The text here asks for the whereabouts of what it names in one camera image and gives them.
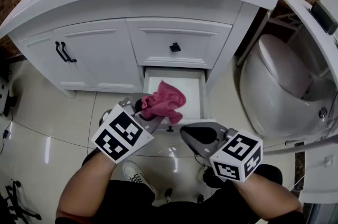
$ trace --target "forearm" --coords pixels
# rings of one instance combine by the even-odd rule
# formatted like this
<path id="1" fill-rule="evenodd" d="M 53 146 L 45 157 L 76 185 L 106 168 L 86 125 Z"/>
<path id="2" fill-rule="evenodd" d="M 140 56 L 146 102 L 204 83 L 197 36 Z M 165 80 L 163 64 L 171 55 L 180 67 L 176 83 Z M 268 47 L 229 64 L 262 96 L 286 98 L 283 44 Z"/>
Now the forearm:
<path id="1" fill-rule="evenodd" d="M 94 216 L 115 166 L 103 153 L 96 154 L 69 180 L 62 192 L 58 212 L 78 217 Z"/>
<path id="2" fill-rule="evenodd" d="M 266 221 L 302 211 L 301 203 L 291 192 L 260 175 L 252 174 L 244 183 L 235 183 L 235 186 L 249 207 Z"/>

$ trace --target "white toilet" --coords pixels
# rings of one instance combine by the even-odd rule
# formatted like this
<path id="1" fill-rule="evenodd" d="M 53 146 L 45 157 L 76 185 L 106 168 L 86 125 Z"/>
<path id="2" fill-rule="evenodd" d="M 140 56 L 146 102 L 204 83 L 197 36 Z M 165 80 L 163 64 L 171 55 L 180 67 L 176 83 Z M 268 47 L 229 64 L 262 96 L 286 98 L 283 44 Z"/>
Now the white toilet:
<path id="1" fill-rule="evenodd" d="M 250 51 L 240 77 L 249 120 L 267 137 L 319 134 L 335 93 L 333 81 L 312 74 L 286 43 L 269 34 Z"/>

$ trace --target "pink cloth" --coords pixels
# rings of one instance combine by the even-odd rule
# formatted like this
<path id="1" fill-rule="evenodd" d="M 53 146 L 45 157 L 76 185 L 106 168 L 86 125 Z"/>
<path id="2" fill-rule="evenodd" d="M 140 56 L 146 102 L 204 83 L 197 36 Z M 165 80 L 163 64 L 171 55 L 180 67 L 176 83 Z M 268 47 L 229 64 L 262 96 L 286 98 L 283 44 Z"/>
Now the pink cloth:
<path id="1" fill-rule="evenodd" d="M 183 117 L 175 109 L 186 102 L 184 94 L 175 87 L 161 81 L 153 95 L 142 97 L 142 115 L 150 118 L 152 115 L 168 117 L 172 124 L 177 124 Z"/>

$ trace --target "cabinet door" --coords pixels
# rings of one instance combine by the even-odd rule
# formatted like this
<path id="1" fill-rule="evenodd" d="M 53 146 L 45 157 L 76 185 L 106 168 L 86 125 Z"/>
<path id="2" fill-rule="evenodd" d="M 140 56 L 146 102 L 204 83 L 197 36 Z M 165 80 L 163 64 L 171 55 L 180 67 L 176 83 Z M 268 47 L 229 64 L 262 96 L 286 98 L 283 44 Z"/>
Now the cabinet door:
<path id="1" fill-rule="evenodd" d="M 60 54 L 57 52 L 56 42 L 59 42 Z M 63 56 L 67 59 L 61 50 L 60 40 L 52 31 L 24 39 L 19 44 L 24 46 L 25 52 L 30 54 L 32 63 L 38 66 L 38 69 L 43 69 L 55 85 L 66 89 L 67 87 L 92 87 L 81 62 L 65 62 L 61 58 Z"/>
<path id="2" fill-rule="evenodd" d="M 212 69 L 232 26 L 182 18 L 128 18 L 137 63 Z"/>
<path id="3" fill-rule="evenodd" d="M 54 30 L 93 77 L 94 87 L 110 92 L 142 92 L 141 75 L 126 20 L 100 20 Z"/>

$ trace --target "open drawer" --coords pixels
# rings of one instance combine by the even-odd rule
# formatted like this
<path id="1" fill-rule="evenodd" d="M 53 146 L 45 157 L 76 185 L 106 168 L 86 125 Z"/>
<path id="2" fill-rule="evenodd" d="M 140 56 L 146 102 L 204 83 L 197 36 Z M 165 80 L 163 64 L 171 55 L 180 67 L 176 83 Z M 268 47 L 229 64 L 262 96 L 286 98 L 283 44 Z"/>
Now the open drawer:
<path id="1" fill-rule="evenodd" d="M 204 70 L 196 69 L 172 69 L 172 68 L 146 68 L 143 92 L 152 94 L 157 91 L 158 85 L 164 82 L 179 89 L 186 97 L 186 104 L 176 111 L 183 114 L 183 119 L 172 125 L 168 118 L 165 118 L 159 129 L 173 130 L 180 129 L 183 125 L 197 122 L 215 122 L 210 118 L 209 97 L 205 90 Z"/>

